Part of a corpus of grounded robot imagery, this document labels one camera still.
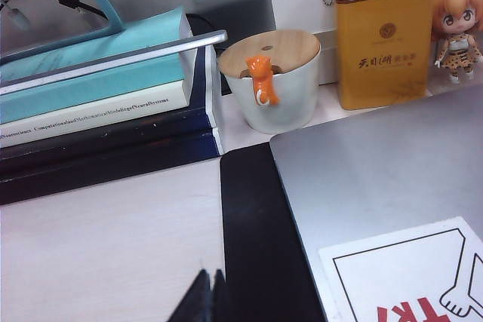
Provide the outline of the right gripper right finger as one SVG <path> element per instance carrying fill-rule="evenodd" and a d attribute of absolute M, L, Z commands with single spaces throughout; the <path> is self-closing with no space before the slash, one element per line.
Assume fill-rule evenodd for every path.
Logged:
<path fill-rule="evenodd" d="M 227 321 L 227 289 L 221 269 L 215 273 L 212 302 L 212 321 Z"/>

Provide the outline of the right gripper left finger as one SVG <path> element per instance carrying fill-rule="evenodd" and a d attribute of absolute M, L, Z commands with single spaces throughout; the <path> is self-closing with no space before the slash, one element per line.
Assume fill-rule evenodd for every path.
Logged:
<path fill-rule="evenodd" d="M 202 269 L 173 312 L 173 321 L 211 321 L 211 281 Z"/>

